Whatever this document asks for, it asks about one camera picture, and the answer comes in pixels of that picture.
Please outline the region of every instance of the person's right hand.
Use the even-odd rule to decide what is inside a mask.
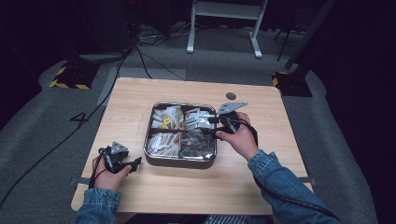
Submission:
[[[238,118],[244,119],[250,124],[250,119],[248,118],[247,114],[240,112],[237,112],[237,114]],[[243,156],[247,161],[250,161],[250,159],[259,151],[259,147],[254,141],[253,134],[248,129],[248,127],[243,124],[239,126],[239,129],[236,133],[217,131],[216,136],[230,143],[233,149]]]
[[[132,170],[132,166],[127,165],[118,173],[112,174],[106,169],[105,157],[102,155],[92,161],[92,169],[96,164],[97,160],[100,161],[96,169],[96,179],[94,187],[96,189],[112,189],[114,191],[119,191],[122,179],[129,174],[129,172]]]

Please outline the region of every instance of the wooden table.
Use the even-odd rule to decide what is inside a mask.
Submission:
[[[248,102],[238,111],[248,113],[259,135],[260,148],[274,151],[280,162],[297,176],[306,177],[290,122],[274,87],[173,81],[121,77],[117,80],[106,113],[82,172],[90,177],[98,148],[117,141],[129,148],[131,161],[143,157],[136,173],[120,188],[119,212],[178,214],[269,215],[271,206],[262,198],[244,158],[224,141],[218,141],[218,156],[206,170],[153,166],[146,162],[143,145],[153,105],[160,101],[212,105],[219,109],[230,102]],[[87,185],[79,184],[72,201],[78,210]]]

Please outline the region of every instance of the square metal container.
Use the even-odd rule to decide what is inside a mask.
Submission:
[[[207,128],[207,123],[200,123],[198,125],[189,125],[189,128],[194,127],[193,130],[180,130],[180,129],[164,129],[153,126],[153,122],[156,122],[153,115],[158,115],[158,111],[164,111],[167,107],[180,107],[183,112],[183,120],[186,121],[188,114],[185,112],[199,109],[199,111],[205,111],[203,113],[208,114],[209,117],[216,116],[216,110],[210,105],[195,105],[188,103],[176,103],[176,102],[159,102],[152,107],[150,120],[148,124],[148,130],[146,134],[146,140],[144,145],[144,152],[146,155],[146,160],[151,165],[157,166],[171,166],[171,167],[181,167],[181,168],[193,168],[193,169],[207,169],[213,165],[217,155],[217,145],[216,139],[213,139],[209,133],[209,129],[216,128],[216,124],[210,124],[210,128]],[[187,129],[186,125],[180,125],[181,128]],[[176,155],[159,155],[157,152],[154,153],[155,149],[153,147],[153,142],[155,142],[154,136],[156,135],[166,135],[170,133],[175,137],[174,145],[179,146],[179,151]]]

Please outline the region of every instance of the gray carpet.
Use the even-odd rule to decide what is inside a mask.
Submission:
[[[251,29],[198,32],[193,54],[186,53],[186,35],[140,50],[186,80],[272,85],[272,73],[285,71],[283,65],[294,47],[287,46],[278,63],[276,57],[284,35],[273,41],[275,32],[259,32],[263,57],[258,60],[248,41],[248,31]],[[291,36],[290,43],[296,44],[299,38]],[[155,78],[175,78],[150,58],[144,59]],[[43,91],[0,132],[1,197],[29,167],[78,126],[70,118],[95,109],[117,66],[117,63],[102,65],[89,91],[49,88],[62,64],[59,62],[42,74],[39,82]],[[134,51],[120,75],[143,76],[142,68]],[[314,97],[282,99],[307,171],[317,181],[314,191],[344,223],[377,223],[369,186],[326,104],[326,91],[312,72],[306,79]],[[101,106],[89,122],[40,162],[11,192],[0,210],[1,223],[74,222],[76,212],[70,203],[75,189],[69,181],[82,172],[104,109]]]

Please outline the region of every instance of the cable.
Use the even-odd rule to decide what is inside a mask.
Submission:
[[[48,157],[49,154],[51,154],[53,151],[55,151],[58,147],[60,147],[65,141],[67,141],[74,133],[76,133],[78,131],[79,128],[82,127],[82,125],[84,125],[89,119],[90,117],[92,117],[92,115],[100,108],[100,106],[106,101],[107,97],[110,95],[110,93],[113,91],[114,85],[116,83],[117,77],[120,74],[120,67],[122,66],[123,62],[126,59],[126,56],[120,60],[120,62],[117,65],[117,74],[115,75],[113,84],[111,85],[110,91],[108,92],[108,94],[106,95],[105,99],[103,99],[103,101],[91,112],[91,114],[84,119],[75,130],[73,130],[69,135],[66,136],[66,138],[64,138],[64,140],[62,140],[58,145],[56,145],[53,149],[51,149],[50,151],[48,151],[43,157],[41,157],[38,161],[36,161],[27,171],[25,171],[20,178],[18,178],[18,180],[12,185],[12,187],[7,191],[6,195],[3,197],[3,199],[0,202],[0,210],[3,208],[3,205],[7,199],[7,197],[9,196],[9,194],[12,192],[12,190],[15,189],[15,187],[21,182],[21,180],[23,180],[24,177],[26,177],[40,162],[42,162],[44,159],[46,159]]]
[[[96,178],[99,176],[99,175],[101,175],[104,171],[106,171],[107,169],[104,169],[103,171],[101,171],[101,172],[99,172],[96,176],[95,176],[95,180],[96,180]]]
[[[140,59],[142,60],[143,67],[145,68],[147,75],[149,76],[149,78],[152,79],[152,76],[149,74],[149,71],[146,67],[145,60],[143,59],[142,52],[140,52],[140,49],[137,46],[134,46],[134,47],[137,49],[137,52],[139,52]]]
[[[282,196],[280,194],[274,193],[271,190],[267,189],[265,186],[263,186],[259,182],[259,180],[256,177],[254,177],[254,181],[256,182],[257,186],[259,186],[259,188],[262,191],[264,191],[265,193],[267,193],[268,195],[270,195],[270,196],[272,196],[274,198],[277,198],[277,199],[282,200],[282,201],[287,202],[287,203],[294,203],[294,204],[302,206],[302,207],[306,207],[306,208],[310,208],[310,209],[319,211],[319,212],[323,213],[324,215],[326,215],[328,217],[333,217],[333,218],[339,220],[338,217],[334,213],[332,213],[331,211],[327,210],[326,208],[318,206],[318,205],[316,205],[314,203],[307,203],[307,202],[302,202],[302,201],[299,201],[299,200],[294,200],[294,199],[291,199],[291,198],[284,197],[284,196]]]
[[[96,177],[97,176],[95,176],[95,174],[96,174],[96,170],[98,169],[98,166],[99,166],[99,162],[100,162],[100,160],[102,159],[102,157],[103,157],[103,154],[101,153],[100,155],[99,155],[99,157],[96,159],[96,164],[94,165],[94,167],[93,167],[93,169],[92,169],[92,175],[91,175],[91,178],[90,178],[90,184],[88,185],[88,188],[89,189],[92,189],[93,187],[94,187],[94,185],[95,185],[95,179],[96,179]]]
[[[143,29],[143,30],[141,30],[141,32],[137,38],[136,44],[139,46],[143,46],[143,47],[158,46],[159,44],[157,44],[157,42],[160,41],[161,39],[163,39],[163,37],[164,37],[164,35],[156,34],[151,29]],[[154,41],[152,43],[142,41],[142,39],[146,39],[146,38],[154,38]]]
[[[139,41],[137,41],[137,44],[139,46],[143,46],[143,47],[152,47],[152,46],[160,46],[161,44],[163,44],[165,41],[168,40],[172,40],[172,39],[177,39],[180,38],[183,35],[188,35],[190,32],[186,33],[186,34],[180,34],[181,31],[183,31],[186,27],[188,27],[191,24],[191,22],[185,24],[183,27],[181,27],[180,29],[177,30],[177,32],[175,32],[174,34],[171,34],[170,38],[168,37],[164,37],[164,35],[161,34],[155,34],[154,31],[150,30],[150,29],[145,29],[144,31],[147,33],[147,35],[143,35],[143,36],[139,36]],[[148,43],[148,42],[143,42],[141,41],[141,39],[143,38],[154,38],[154,41],[152,43]]]
[[[154,61],[155,63],[159,64],[161,67],[163,67],[164,69],[166,69],[166,71],[172,73],[172,74],[175,75],[176,77],[179,77],[180,79],[182,79],[182,80],[184,80],[184,81],[186,80],[186,79],[184,79],[183,77],[180,77],[180,76],[178,76],[176,73],[172,72],[172,71],[171,71],[169,68],[167,68],[165,65],[163,65],[163,64],[161,64],[161,63],[155,61],[152,57],[148,56],[147,54],[145,54],[145,53],[143,53],[143,52],[141,52],[141,54],[144,55],[144,56],[146,56],[146,57],[148,57],[148,58],[150,58],[152,61]]]

